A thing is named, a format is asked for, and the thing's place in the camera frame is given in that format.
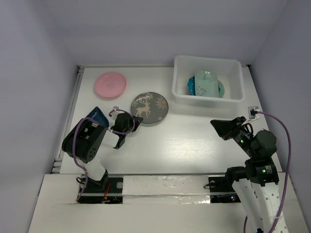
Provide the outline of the grey reindeer plate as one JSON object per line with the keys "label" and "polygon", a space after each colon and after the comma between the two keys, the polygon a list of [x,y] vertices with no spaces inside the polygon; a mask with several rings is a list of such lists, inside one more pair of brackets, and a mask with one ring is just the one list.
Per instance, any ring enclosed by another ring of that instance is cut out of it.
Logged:
{"label": "grey reindeer plate", "polygon": [[144,92],[136,96],[131,103],[131,113],[143,118],[143,124],[157,124],[168,114],[168,101],[159,93]]}

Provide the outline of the green flower round plate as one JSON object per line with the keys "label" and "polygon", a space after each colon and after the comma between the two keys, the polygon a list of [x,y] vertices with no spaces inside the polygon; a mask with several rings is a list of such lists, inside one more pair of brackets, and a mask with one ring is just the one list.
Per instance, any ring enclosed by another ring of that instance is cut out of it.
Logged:
{"label": "green flower round plate", "polygon": [[220,80],[218,80],[218,91],[219,91],[218,97],[223,98],[225,94],[225,88],[224,88],[223,83]]}

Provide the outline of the dark blue leaf plate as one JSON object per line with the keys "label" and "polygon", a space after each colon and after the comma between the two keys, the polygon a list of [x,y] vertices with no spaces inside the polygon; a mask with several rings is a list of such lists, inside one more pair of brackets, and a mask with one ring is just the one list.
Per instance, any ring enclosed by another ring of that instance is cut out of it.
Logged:
{"label": "dark blue leaf plate", "polygon": [[109,121],[107,117],[98,106],[96,106],[86,117],[95,120],[96,122],[105,127],[109,127]]}

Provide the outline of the green rectangular glass plate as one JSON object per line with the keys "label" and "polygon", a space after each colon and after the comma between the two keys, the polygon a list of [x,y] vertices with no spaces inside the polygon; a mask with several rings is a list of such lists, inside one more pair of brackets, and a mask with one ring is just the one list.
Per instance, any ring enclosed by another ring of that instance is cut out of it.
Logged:
{"label": "green rectangular glass plate", "polygon": [[218,77],[212,71],[199,70],[194,75],[195,95],[217,98],[219,96]]}

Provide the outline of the blue polka dot plate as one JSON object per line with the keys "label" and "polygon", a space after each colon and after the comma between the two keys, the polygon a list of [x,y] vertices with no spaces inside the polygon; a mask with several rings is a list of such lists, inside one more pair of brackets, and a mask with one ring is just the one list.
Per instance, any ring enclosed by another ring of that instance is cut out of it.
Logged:
{"label": "blue polka dot plate", "polygon": [[195,77],[194,76],[188,79],[187,87],[188,87],[189,94],[192,96],[195,96],[196,94],[195,94]]}

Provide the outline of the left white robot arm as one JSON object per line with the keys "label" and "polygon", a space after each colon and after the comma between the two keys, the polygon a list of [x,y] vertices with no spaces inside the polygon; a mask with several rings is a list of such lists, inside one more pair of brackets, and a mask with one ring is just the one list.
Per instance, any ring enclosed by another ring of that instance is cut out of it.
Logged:
{"label": "left white robot arm", "polygon": [[84,183],[90,183],[98,192],[107,188],[108,180],[107,170],[96,157],[100,146],[118,150],[125,143],[126,136],[135,132],[143,121],[142,117],[133,116],[124,110],[112,110],[108,115],[114,119],[113,126],[105,126],[94,118],[85,117],[62,143],[62,150],[85,172]]}

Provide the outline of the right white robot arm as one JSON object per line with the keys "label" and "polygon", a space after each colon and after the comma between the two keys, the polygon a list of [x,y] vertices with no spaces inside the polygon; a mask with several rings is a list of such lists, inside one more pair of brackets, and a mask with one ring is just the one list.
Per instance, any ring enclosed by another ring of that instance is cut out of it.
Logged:
{"label": "right white robot arm", "polygon": [[230,167],[224,176],[209,179],[211,192],[234,191],[254,233],[287,233],[282,213],[285,193],[279,193],[279,176],[272,159],[276,137],[268,130],[254,133],[249,121],[241,116],[233,120],[211,120],[211,125],[224,141],[234,140],[249,156],[244,166]]}

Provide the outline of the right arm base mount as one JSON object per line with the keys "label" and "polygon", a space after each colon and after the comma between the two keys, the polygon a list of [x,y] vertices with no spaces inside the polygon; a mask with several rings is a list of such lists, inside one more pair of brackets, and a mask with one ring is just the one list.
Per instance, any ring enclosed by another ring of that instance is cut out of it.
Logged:
{"label": "right arm base mount", "polygon": [[241,200],[232,185],[234,182],[246,178],[244,167],[230,167],[224,176],[209,177],[204,189],[210,191],[211,203],[239,203]]}

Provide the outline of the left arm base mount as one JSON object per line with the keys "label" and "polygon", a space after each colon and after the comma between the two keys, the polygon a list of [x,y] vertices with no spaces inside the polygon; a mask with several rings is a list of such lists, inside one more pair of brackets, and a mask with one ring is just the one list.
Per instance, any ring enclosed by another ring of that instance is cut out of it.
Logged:
{"label": "left arm base mount", "polygon": [[85,178],[77,178],[79,183],[77,200],[81,204],[122,204],[123,203],[123,177],[108,177],[104,182],[104,186],[96,184],[92,179],[88,179],[86,188],[83,193],[81,191],[84,186]]}

